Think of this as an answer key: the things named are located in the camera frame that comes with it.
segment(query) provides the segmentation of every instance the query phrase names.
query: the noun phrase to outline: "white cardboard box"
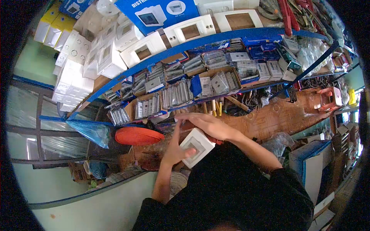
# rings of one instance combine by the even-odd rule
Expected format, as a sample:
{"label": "white cardboard box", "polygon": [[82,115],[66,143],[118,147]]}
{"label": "white cardboard box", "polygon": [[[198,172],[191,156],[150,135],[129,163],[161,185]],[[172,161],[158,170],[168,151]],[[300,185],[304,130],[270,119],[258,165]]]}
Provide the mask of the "white cardboard box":
{"label": "white cardboard box", "polygon": [[269,80],[271,78],[271,74],[266,63],[258,63],[257,70],[259,74],[259,81]]}
{"label": "white cardboard box", "polygon": [[266,64],[271,73],[270,81],[279,81],[283,78],[283,72],[277,61],[267,61]]}
{"label": "white cardboard box", "polygon": [[184,164],[191,169],[201,159],[203,159],[215,147],[215,145],[216,143],[209,141],[202,130],[199,128],[193,128],[193,130],[180,144],[180,148],[183,150],[195,148],[196,153],[192,157],[183,159],[182,162],[184,162]]}

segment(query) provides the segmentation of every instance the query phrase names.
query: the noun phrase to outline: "tool rack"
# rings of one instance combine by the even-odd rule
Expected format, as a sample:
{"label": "tool rack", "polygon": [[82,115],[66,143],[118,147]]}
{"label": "tool rack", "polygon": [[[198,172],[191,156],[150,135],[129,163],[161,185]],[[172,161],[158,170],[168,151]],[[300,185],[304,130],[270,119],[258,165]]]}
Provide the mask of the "tool rack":
{"label": "tool rack", "polygon": [[[195,40],[191,40],[191,41],[188,41],[186,43],[182,43],[180,45],[177,45],[175,47],[169,48],[169,49],[167,49],[167,50],[165,50],[165,51],[163,51],[161,53],[158,53],[158,54],[156,54],[156,55],[154,55],[154,56],[152,56],[152,57],[150,57],[150,58],[148,58],[148,59],[146,59],[146,60],[138,63],[137,65],[131,67],[127,71],[121,73],[120,75],[118,75],[117,77],[115,77],[114,79],[112,79],[111,81],[109,81],[107,84],[105,84],[100,89],[95,89],[94,92],[92,94],[90,94],[88,97],[86,97],[76,107],[76,109],[73,112],[68,113],[67,116],[65,116],[64,118],[56,118],[56,117],[50,117],[50,116],[40,116],[40,119],[42,119],[42,120],[48,120],[48,121],[55,121],[55,122],[66,122],[68,120],[68,121],[76,121],[76,122],[78,121],[80,123],[100,123],[100,124],[105,124],[105,125],[113,126],[113,124],[112,123],[109,123],[109,122],[75,120],[74,118],[88,104],[90,104],[94,100],[98,99],[99,96],[101,96],[104,92],[106,92],[107,90],[109,90],[112,87],[114,87],[116,84],[121,83],[123,81],[127,81],[129,79],[132,82],[132,76],[135,73],[143,70],[146,67],[149,67],[151,65],[154,65],[155,63],[157,63],[157,62],[159,62],[159,61],[161,61],[161,60],[163,60],[163,59],[165,59],[167,57],[173,56],[175,54],[178,54],[180,52],[183,52],[183,51],[186,51],[186,50],[189,50],[189,49],[193,49],[194,47],[199,47],[199,46],[202,46],[204,44],[209,44],[209,43],[212,43],[212,42],[227,40],[227,39],[230,39],[230,38],[258,37],[258,36],[268,37],[268,36],[279,35],[279,34],[281,34],[281,35],[282,34],[285,34],[284,28],[275,28],[275,27],[247,28],[247,29],[240,29],[240,30],[234,30],[234,31],[221,32],[221,33],[209,35],[209,36],[206,36],[206,37],[198,38],[198,39],[195,39]],[[299,30],[299,31],[293,30],[293,35],[299,35],[299,36],[304,36],[304,37],[312,37],[312,38],[318,38],[318,39],[321,39],[321,40],[327,40],[327,37],[326,36],[323,36],[323,35],[318,34],[318,33],[313,33],[313,32],[309,32],[309,31],[305,31],[305,30]],[[290,82],[290,81],[274,81],[274,82],[268,82],[268,83],[265,83],[265,84],[260,84],[260,85],[257,85],[257,86],[252,86],[252,87],[249,87],[249,88],[242,88],[241,90],[239,90],[239,92],[236,92],[236,94],[237,93],[240,93],[240,92],[243,93],[243,92],[248,92],[248,91],[252,91],[252,90],[256,90],[256,89],[260,89],[260,88],[264,88],[264,87],[268,87],[268,86],[274,86],[274,85],[278,85],[278,84],[282,84],[282,83],[287,83],[287,85],[285,85],[283,87],[283,89],[281,89],[277,94],[275,94],[273,96],[273,97],[275,97],[279,93],[281,93],[284,90],[290,88],[294,83],[296,83],[299,80],[301,80],[302,78],[304,78],[305,75],[307,75],[311,70],[313,70],[316,66],[318,66],[338,46],[339,46],[338,41],[334,40],[333,41],[333,44],[330,46],[330,48],[321,57],[319,57],[318,60],[316,60],[307,70],[305,70],[302,74],[300,74],[299,76],[297,76],[297,78],[294,81],[292,81],[292,82]],[[212,99],[216,99],[216,98],[220,98],[220,97],[223,97],[223,95],[211,96],[211,97],[208,97],[208,98],[200,99],[200,100],[197,100],[194,103],[189,104],[189,105],[186,105],[184,107],[188,107],[188,106],[195,105],[195,104],[200,104],[202,102],[206,102],[206,101],[209,101],[209,100],[212,100]],[[180,109],[180,108],[181,107],[179,107],[179,108],[171,108],[170,110],[168,110],[168,112],[173,111],[173,110],[176,110],[176,109]]]}

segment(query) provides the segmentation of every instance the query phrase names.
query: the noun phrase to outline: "plastic packaging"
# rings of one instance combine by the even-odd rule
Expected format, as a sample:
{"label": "plastic packaging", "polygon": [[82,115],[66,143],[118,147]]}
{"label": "plastic packaging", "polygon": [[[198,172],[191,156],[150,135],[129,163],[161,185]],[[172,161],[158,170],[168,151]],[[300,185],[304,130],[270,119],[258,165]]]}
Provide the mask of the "plastic packaging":
{"label": "plastic packaging", "polygon": [[273,135],[269,141],[261,144],[261,146],[279,158],[283,156],[286,147],[292,147],[294,144],[294,140],[288,133],[279,132]]}
{"label": "plastic packaging", "polygon": [[96,123],[70,122],[68,120],[67,124],[100,147],[108,149],[111,138],[109,126]]}
{"label": "plastic packaging", "polygon": [[107,177],[107,168],[108,165],[106,163],[102,163],[97,160],[91,160],[89,162],[89,170],[97,179],[103,179]]}

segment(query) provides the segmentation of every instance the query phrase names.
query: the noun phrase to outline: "plastic bag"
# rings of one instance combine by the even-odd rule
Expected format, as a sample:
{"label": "plastic bag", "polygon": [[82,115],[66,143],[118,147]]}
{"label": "plastic bag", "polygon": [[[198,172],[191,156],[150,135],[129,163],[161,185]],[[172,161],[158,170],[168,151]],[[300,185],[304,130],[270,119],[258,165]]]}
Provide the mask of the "plastic bag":
{"label": "plastic bag", "polygon": [[69,122],[68,120],[67,124],[100,147],[108,149],[111,138],[109,126],[97,123]]}
{"label": "plastic bag", "polygon": [[282,157],[286,147],[294,146],[292,137],[285,132],[279,132],[273,135],[269,141],[261,144],[262,147],[272,152],[276,157]]}

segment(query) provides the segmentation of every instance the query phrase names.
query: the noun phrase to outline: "pliers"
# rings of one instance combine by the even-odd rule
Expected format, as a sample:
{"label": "pliers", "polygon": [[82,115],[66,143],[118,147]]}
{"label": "pliers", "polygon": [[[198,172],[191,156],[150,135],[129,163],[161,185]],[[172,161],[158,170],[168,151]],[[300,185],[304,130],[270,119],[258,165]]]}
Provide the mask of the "pliers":
{"label": "pliers", "polygon": [[292,27],[294,30],[299,31],[299,24],[293,14],[292,9],[289,7],[287,0],[277,0],[280,11],[283,14],[283,21],[285,25],[285,34],[288,36],[293,35]]}

